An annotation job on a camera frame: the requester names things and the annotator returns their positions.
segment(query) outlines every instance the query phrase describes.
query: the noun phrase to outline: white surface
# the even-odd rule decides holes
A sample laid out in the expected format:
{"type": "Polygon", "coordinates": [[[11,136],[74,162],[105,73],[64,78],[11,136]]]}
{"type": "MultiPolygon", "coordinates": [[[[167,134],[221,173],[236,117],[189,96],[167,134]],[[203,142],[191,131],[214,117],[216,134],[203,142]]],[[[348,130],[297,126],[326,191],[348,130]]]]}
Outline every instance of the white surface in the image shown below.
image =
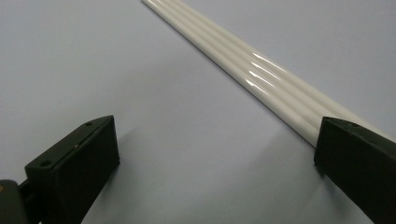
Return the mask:
{"type": "Polygon", "coordinates": [[[207,57],[283,119],[313,147],[323,117],[356,122],[381,134],[267,56],[217,26],[178,0],[143,0],[153,11],[190,40],[207,57]]]}
{"type": "MultiPolygon", "coordinates": [[[[396,135],[394,1],[185,1],[396,135]]],[[[314,149],[140,1],[0,2],[0,178],[113,114],[84,223],[371,223],[314,149]]]]}

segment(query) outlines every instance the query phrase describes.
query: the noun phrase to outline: mounting hole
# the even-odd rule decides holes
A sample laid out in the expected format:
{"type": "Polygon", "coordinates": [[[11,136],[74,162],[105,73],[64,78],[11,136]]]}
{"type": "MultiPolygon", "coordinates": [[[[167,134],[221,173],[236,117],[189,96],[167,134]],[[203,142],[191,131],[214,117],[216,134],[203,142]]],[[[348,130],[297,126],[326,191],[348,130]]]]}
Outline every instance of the mounting hole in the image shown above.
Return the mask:
{"type": "Polygon", "coordinates": [[[42,161],[40,163],[40,166],[45,167],[45,166],[49,166],[52,162],[51,161],[42,161]]]}

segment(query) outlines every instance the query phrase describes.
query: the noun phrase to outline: black clamp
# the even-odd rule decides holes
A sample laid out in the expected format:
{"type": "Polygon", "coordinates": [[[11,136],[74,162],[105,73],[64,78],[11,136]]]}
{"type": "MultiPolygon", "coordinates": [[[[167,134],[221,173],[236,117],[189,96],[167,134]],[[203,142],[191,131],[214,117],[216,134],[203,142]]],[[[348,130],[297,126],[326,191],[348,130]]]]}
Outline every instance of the black clamp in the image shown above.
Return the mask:
{"type": "Polygon", "coordinates": [[[29,162],[22,184],[0,180],[0,223],[81,223],[119,164],[113,116],[86,122],[29,162]]]}

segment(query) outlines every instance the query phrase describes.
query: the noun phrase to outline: table surface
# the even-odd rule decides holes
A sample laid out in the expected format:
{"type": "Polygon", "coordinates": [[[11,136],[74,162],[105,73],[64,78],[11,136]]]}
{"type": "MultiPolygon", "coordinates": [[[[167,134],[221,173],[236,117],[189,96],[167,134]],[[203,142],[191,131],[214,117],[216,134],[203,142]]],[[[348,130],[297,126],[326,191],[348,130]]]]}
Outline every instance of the table surface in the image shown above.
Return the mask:
{"type": "MultiPolygon", "coordinates": [[[[185,0],[396,136],[395,1],[185,0]]],[[[83,223],[371,223],[314,149],[140,1],[0,2],[0,179],[114,115],[83,223]]]]}

